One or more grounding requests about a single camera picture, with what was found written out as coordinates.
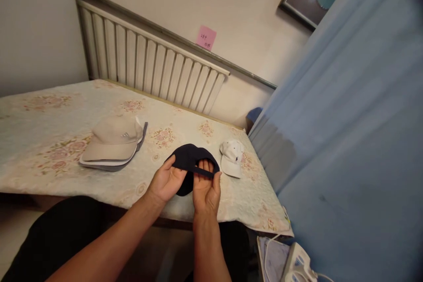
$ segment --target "beige cap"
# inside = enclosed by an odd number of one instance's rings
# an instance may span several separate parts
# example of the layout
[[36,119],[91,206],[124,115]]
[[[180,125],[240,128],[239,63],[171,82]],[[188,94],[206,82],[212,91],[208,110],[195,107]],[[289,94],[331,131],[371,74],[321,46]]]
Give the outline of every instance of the beige cap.
[[84,161],[127,160],[142,138],[142,126],[136,117],[112,116],[101,120],[85,149]]

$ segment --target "blue curtain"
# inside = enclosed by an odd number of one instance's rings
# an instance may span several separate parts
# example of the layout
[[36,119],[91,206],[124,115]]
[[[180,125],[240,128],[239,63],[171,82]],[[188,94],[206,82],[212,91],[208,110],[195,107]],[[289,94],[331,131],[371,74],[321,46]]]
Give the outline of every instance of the blue curtain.
[[422,0],[336,0],[249,137],[312,268],[423,278]]

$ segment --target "stack of caps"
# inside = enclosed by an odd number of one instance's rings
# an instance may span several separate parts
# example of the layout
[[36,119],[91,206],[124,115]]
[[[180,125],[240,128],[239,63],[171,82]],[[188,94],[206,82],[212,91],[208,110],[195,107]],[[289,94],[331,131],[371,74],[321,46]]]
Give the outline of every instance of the stack of caps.
[[241,161],[244,151],[243,144],[238,140],[228,140],[220,145],[222,171],[229,176],[242,178]]
[[84,167],[119,171],[141,148],[147,131],[137,117],[112,116],[101,120],[93,129],[93,137],[79,159]]

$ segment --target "white radiator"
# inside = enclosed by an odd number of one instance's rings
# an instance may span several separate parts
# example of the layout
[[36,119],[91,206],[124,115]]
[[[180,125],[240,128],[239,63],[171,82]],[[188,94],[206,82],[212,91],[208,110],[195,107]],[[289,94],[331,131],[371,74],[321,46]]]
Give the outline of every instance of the white radiator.
[[91,78],[108,78],[209,114],[230,73],[83,0]]

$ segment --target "person's left hand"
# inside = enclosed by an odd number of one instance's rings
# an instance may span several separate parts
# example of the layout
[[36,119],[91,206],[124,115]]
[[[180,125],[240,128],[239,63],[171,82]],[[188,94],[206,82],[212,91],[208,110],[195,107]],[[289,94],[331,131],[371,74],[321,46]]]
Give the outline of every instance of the person's left hand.
[[176,157],[172,155],[154,174],[145,193],[159,204],[165,205],[179,190],[186,171],[173,167]]

